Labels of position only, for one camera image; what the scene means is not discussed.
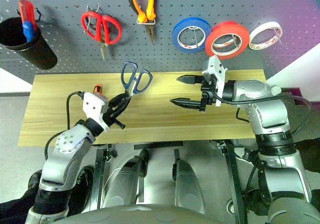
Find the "gray pegboard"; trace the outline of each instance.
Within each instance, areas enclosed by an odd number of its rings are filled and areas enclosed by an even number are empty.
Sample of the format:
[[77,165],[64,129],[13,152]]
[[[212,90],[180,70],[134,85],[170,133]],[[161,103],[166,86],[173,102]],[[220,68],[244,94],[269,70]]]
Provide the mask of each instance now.
[[[19,0],[0,0],[4,17],[17,16]],[[224,60],[228,69],[263,68],[270,77],[320,42],[319,0],[156,0],[155,42],[152,45],[128,0],[31,0],[43,17],[38,24],[43,37],[58,57],[51,70],[39,70],[18,54],[0,46],[1,67],[32,83],[35,74],[120,72],[124,61],[133,61],[151,72],[201,70],[208,56],[204,51],[188,54],[175,49],[171,32],[183,18],[196,16],[213,27],[235,20],[252,31],[259,24],[277,21],[283,28],[279,42],[264,50],[247,48]],[[146,8],[147,0],[138,0]],[[82,33],[81,14],[86,5],[99,4],[103,13],[122,24],[123,35],[113,45],[113,57],[103,61],[98,43]]]

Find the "red scissors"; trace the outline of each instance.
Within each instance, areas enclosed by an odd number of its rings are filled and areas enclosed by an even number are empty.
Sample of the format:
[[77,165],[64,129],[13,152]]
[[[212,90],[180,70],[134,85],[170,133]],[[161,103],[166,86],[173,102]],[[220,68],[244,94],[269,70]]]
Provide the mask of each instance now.
[[[95,35],[92,34],[92,32],[89,30],[90,27],[90,21],[92,18],[96,19],[96,26],[95,26]],[[112,23],[118,30],[118,35],[115,39],[110,40],[110,33],[108,29],[108,22]],[[106,47],[109,44],[115,44],[119,41],[122,35],[122,29],[120,23],[115,19],[112,18],[109,15],[103,15],[101,16],[99,13],[94,11],[86,11],[81,16],[81,24],[84,28],[84,30],[88,33],[88,35],[93,38],[94,40],[100,42],[100,48],[101,48],[101,56],[103,60],[105,60],[106,55]],[[104,30],[104,37],[102,37],[101,34],[101,24],[103,25]]]

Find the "tape roll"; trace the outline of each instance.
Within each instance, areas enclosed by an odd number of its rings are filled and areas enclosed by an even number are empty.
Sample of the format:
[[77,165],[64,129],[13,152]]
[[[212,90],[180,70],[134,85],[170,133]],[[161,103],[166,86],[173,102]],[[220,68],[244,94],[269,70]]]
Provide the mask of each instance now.
[[[240,44],[233,50],[227,52],[219,52],[214,50],[215,42],[218,38],[224,35],[233,35],[235,39],[239,39]],[[226,21],[218,24],[212,29],[212,32],[205,41],[205,52],[208,56],[216,55],[219,59],[232,58],[240,54],[245,50],[249,44],[249,32],[248,30],[234,21]]]
[[[199,29],[203,33],[203,38],[197,40],[194,45],[182,43],[180,35],[187,29]],[[183,19],[175,25],[172,31],[172,42],[178,50],[188,53],[198,52],[204,49],[205,40],[211,32],[211,27],[207,21],[198,17],[190,17]]]
[[[268,29],[273,29],[275,34],[274,36],[267,40],[266,42],[255,44],[252,43],[253,39],[261,32],[266,31]],[[264,49],[268,48],[269,46],[273,45],[276,43],[282,36],[282,28],[279,23],[275,21],[263,23],[259,25],[257,28],[255,28],[251,33],[250,33],[250,41],[249,41],[249,47],[254,50],[259,50],[259,49]]]

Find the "black pen holder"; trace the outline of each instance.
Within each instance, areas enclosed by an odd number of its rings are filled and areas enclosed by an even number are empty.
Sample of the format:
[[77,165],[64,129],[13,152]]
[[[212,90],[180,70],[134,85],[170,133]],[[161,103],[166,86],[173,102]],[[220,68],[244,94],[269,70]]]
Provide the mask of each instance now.
[[27,42],[20,17],[8,18],[0,23],[0,43],[17,52],[39,69],[53,68],[58,59],[41,35],[39,27]]

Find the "wooden board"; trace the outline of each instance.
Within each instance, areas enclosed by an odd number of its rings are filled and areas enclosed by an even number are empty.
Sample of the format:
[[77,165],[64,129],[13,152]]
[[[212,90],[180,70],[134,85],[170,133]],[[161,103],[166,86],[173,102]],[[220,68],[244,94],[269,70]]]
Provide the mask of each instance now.
[[[208,105],[202,113],[170,102],[179,97],[200,100],[200,84],[176,81],[181,75],[200,75],[200,72],[152,74],[154,79],[150,87],[144,93],[134,95],[118,118],[126,128],[122,130],[113,125],[108,133],[97,137],[96,144],[254,137],[249,124],[235,118],[236,108],[231,105]],[[231,70],[226,72],[226,78],[265,80],[265,75],[263,70]],[[103,86],[102,93],[109,99],[124,91],[119,73],[36,75],[18,145],[44,146],[53,134],[65,130],[67,96],[78,90],[91,92],[97,83]],[[82,100],[75,96],[70,100],[71,126],[80,118],[86,117]]]

